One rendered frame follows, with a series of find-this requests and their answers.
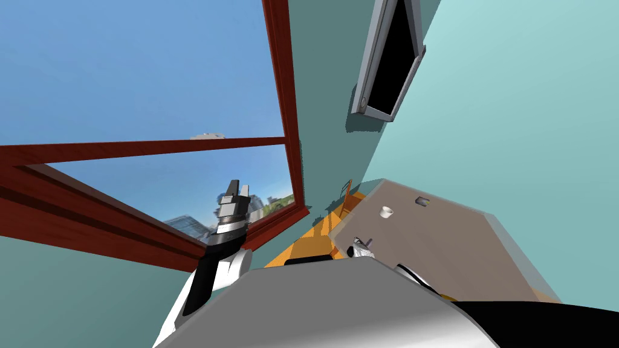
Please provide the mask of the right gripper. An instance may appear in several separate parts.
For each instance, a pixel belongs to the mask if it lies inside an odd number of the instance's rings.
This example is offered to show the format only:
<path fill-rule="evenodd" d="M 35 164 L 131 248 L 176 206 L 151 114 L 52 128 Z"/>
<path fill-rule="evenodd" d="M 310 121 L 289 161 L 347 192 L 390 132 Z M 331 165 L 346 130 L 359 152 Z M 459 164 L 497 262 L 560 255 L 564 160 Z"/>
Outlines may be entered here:
<path fill-rule="evenodd" d="M 349 257 L 375 258 L 375 254 L 373 254 L 370 249 L 372 242 L 372 239 L 368 239 L 366 242 L 363 242 L 360 238 L 356 237 L 351 246 L 346 250 L 346 255 Z"/>

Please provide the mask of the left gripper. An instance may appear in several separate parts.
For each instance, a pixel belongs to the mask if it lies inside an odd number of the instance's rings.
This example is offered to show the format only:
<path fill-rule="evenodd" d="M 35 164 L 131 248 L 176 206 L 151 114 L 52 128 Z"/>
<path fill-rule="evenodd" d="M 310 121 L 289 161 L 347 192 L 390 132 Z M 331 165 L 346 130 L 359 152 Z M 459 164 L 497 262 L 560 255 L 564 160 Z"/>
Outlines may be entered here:
<path fill-rule="evenodd" d="M 226 193 L 218 196 L 219 206 L 217 207 L 217 218 L 222 218 L 225 216 L 233 216 L 233 215 L 240 216 L 241 213 L 244 213 L 245 218 L 249 219 L 249 216 L 250 216 L 249 205 L 251 202 L 251 197 L 249 194 L 249 185 L 242 185 L 239 191 L 239 183 L 240 182 L 238 179 L 231 180 L 228 186 L 228 189 L 226 190 Z M 247 198 L 242 198 L 240 202 L 237 201 L 237 202 L 222 203 L 222 200 L 224 199 L 225 196 L 234 197 L 238 195 L 247 197 Z"/>

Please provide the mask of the wooden chair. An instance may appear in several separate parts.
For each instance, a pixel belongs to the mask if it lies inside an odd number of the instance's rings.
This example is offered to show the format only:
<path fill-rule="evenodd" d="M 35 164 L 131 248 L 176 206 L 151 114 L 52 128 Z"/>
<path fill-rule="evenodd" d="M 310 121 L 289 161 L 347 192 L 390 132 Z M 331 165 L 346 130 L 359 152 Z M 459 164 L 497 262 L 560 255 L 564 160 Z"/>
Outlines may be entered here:
<path fill-rule="evenodd" d="M 340 207 L 339 218 L 342 218 L 342 215 L 345 213 L 350 214 L 352 210 L 351 195 L 350 195 L 351 186 L 352 186 L 352 180 L 350 179 L 349 181 L 347 181 L 346 184 L 344 184 L 344 186 L 341 189 L 340 193 L 342 194 L 343 201 Z"/>

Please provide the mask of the brown grey table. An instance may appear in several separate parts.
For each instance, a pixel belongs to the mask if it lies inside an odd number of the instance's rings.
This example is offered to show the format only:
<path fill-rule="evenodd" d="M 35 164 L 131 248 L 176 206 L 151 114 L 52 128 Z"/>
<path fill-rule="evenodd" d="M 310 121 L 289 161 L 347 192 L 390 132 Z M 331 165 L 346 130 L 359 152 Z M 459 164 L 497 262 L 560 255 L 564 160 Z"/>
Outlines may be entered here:
<path fill-rule="evenodd" d="M 430 204 L 416 204 L 419 196 Z M 388 219 L 383 206 L 394 211 Z M 341 252 L 355 237 L 373 240 L 379 262 L 408 266 L 457 300 L 560 300 L 493 214 L 397 182 L 382 180 L 330 232 Z"/>

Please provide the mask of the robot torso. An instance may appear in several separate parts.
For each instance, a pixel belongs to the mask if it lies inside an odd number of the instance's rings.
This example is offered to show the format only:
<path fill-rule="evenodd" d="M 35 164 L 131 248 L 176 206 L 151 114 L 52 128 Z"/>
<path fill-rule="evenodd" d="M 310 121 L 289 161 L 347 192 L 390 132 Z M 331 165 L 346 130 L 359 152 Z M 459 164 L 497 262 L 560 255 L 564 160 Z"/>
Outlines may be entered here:
<path fill-rule="evenodd" d="M 370 257 L 254 269 L 156 348 L 498 348 L 451 302 Z"/>

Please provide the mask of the red framed window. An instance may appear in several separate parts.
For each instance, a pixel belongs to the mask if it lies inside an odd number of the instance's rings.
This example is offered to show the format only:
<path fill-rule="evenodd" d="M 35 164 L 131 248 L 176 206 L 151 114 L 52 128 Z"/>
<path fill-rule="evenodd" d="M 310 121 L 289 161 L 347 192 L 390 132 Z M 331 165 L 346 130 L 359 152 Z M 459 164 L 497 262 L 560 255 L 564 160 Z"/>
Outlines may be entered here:
<path fill-rule="evenodd" d="M 54 163 L 283 144 L 294 202 L 252 223 L 256 250 L 308 215 L 288 0 L 262 0 L 284 135 L 225 140 L 166 140 L 0 146 L 0 235 L 84 253 L 192 272 L 206 245 L 52 168 Z"/>

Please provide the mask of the grey framed black wall screen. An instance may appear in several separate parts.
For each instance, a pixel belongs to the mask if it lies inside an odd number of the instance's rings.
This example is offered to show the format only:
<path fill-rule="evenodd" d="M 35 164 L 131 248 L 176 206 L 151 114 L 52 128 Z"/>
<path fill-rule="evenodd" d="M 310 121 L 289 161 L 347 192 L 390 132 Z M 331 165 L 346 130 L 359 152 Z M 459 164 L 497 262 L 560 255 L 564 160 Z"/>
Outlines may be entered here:
<path fill-rule="evenodd" d="M 425 53 L 421 0 L 375 0 L 351 113 L 394 121 Z"/>

